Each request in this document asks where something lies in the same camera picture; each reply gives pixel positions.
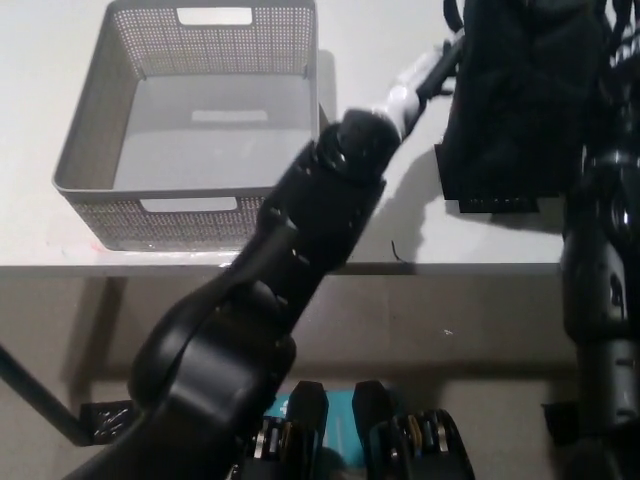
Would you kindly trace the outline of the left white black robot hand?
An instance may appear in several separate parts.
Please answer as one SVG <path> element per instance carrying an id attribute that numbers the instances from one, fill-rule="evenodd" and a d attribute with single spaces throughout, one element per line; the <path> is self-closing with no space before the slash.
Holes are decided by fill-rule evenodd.
<path id="1" fill-rule="evenodd" d="M 386 97 L 372 108 L 395 128 L 401 141 L 412 132 L 429 103 L 442 95 L 462 57 L 464 33 L 422 53 L 395 78 Z"/>

